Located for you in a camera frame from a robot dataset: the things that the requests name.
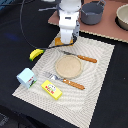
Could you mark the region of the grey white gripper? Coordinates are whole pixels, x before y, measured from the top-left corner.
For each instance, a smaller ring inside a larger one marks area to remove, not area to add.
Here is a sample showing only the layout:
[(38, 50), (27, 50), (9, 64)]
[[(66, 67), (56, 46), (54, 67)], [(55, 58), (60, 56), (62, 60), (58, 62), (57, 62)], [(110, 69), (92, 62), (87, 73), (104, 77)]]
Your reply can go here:
[(76, 21), (76, 26), (72, 34), (73, 44), (77, 41), (77, 37), (79, 36), (79, 30), (80, 30), (80, 23)]

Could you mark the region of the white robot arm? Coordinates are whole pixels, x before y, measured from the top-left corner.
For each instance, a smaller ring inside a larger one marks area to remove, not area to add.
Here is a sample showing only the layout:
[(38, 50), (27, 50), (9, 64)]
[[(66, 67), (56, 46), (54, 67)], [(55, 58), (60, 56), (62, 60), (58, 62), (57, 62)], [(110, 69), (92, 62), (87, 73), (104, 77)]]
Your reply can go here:
[(59, 27), (61, 42), (69, 44), (72, 39), (73, 30), (79, 18), (81, 0), (43, 0), (45, 2), (56, 3), (59, 11)]

